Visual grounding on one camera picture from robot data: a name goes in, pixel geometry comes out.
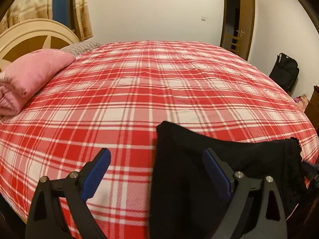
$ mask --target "curtain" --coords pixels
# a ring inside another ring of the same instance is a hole
[[[73,0],[75,34],[83,41],[93,37],[87,0]]]
[[[29,19],[52,19],[52,0],[15,0],[0,21],[0,33]]]

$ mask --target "gray pillow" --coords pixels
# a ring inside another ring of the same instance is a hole
[[[71,44],[61,48],[62,51],[69,52],[74,56],[79,56],[85,52],[89,52],[95,48],[100,47],[101,44],[95,41],[85,40],[79,43]]]

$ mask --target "bedspread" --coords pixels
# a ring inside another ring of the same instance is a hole
[[[103,45],[78,57],[0,128],[0,193],[27,218],[38,180],[112,161],[88,207],[109,239],[148,238],[156,126],[222,140],[296,137],[314,163],[318,137],[294,101],[237,55],[197,42]],[[63,211],[79,237],[65,200]]]

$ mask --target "blue gripper pad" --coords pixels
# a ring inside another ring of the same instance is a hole
[[[106,148],[102,148],[102,150],[97,154],[94,160],[92,162],[87,163],[93,164],[93,167],[90,166],[91,170],[87,174],[85,180],[82,182],[81,198],[84,202],[86,202],[87,199],[90,199],[94,196],[94,193],[96,192],[110,163],[111,152]]]
[[[202,161],[219,197],[229,202],[235,185],[234,171],[211,148],[203,152]]]

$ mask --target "folded black garment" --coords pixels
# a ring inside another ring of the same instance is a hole
[[[307,193],[301,147],[295,138],[239,143],[209,138],[170,122],[157,126],[157,155],[153,169],[151,239],[205,238],[218,225],[227,203],[218,197],[202,163],[212,148],[234,171],[247,177],[274,178],[288,216]]]

